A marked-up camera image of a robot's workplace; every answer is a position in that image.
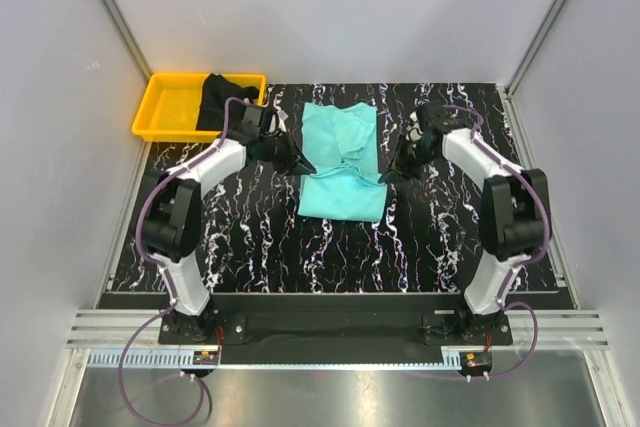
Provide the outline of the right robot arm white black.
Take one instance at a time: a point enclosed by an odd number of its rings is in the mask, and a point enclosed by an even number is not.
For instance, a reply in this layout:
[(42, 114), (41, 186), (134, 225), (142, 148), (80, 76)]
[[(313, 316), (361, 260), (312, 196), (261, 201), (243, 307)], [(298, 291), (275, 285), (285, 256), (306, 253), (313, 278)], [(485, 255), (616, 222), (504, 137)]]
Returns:
[(454, 109), (441, 102), (417, 107), (380, 180), (417, 179), (424, 165), (444, 159), (480, 188), (482, 255), (474, 277), (451, 314), (423, 327), (431, 344), (480, 345), (504, 328), (506, 297), (520, 271), (546, 255), (552, 237), (549, 189), (542, 170), (517, 165), (482, 139), (481, 118), (468, 125), (450, 117)]

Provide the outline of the teal t shirt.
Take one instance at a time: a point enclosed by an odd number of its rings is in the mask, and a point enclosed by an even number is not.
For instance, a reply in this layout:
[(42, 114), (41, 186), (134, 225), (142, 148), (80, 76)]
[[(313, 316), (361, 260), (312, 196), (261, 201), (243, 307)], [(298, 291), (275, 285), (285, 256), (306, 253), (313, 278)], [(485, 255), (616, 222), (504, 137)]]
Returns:
[(381, 183), (376, 108), (307, 103), (302, 117), (303, 154), (315, 167), (302, 178), (302, 217), (376, 223), (383, 217), (387, 185)]

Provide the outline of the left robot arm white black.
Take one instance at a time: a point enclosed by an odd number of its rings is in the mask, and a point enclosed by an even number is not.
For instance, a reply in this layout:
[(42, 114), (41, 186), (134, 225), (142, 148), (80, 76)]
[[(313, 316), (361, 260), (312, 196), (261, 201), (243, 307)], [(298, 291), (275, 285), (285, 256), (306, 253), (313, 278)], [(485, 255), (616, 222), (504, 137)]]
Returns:
[(210, 146), (165, 172), (143, 176), (134, 240), (140, 258), (157, 267), (168, 290), (160, 342), (201, 344), (222, 334), (196, 256), (206, 194), (256, 162), (270, 163), (280, 175), (316, 172), (285, 119), (277, 108), (232, 97), (223, 107), (222, 131)]

